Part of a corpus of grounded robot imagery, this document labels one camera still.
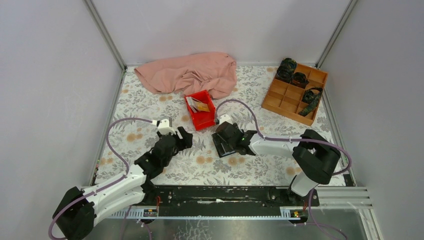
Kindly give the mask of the gold VIP card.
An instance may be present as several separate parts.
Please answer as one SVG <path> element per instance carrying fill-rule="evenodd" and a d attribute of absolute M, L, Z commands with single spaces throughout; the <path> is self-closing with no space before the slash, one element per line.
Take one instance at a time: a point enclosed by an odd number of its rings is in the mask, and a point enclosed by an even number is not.
<path fill-rule="evenodd" d="M 199 109 L 200 112 L 210 112 L 210 108 L 208 104 L 203 102 L 198 102 L 198 101 L 196 103 L 197 103 L 197 108 Z"/>

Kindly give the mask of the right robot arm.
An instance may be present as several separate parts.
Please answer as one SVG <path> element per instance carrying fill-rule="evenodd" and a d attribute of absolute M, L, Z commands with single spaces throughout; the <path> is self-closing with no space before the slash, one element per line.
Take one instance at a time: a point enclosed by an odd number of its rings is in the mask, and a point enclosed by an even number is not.
<path fill-rule="evenodd" d="M 287 201 L 293 206 L 301 205 L 316 186 L 327 185 L 341 158 L 337 146 L 312 129 L 295 138 L 268 137 L 257 130 L 241 130 L 236 123 L 225 121 L 217 127 L 212 139 L 220 157 L 235 153 L 292 156 L 301 168 L 286 193 Z"/>

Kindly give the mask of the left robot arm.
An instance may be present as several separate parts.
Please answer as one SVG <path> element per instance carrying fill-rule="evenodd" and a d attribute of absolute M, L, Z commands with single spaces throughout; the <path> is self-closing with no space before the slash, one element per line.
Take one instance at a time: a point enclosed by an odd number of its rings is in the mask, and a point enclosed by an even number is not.
<path fill-rule="evenodd" d="M 193 134 L 179 126 L 175 133 L 158 134 L 159 140 L 128 170 L 85 189 L 76 186 L 64 194 L 52 216 L 52 224 L 65 240 L 82 240 L 103 219 L 127 206 L 144 206 L 155 200 L 151 180 L 161 174 L 178 152 L 193 145 Z"/>

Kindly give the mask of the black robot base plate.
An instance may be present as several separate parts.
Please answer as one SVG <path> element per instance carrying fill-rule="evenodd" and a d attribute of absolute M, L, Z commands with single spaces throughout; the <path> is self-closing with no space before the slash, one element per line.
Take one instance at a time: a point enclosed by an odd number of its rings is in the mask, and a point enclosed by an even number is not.
<path fill-rule="evenodd" d="M 282 208 L 320 205 L 318 194 L 297 196 L 284 186 L 158 185 L 137 207 L 159 217 L 278 217 Z"/>

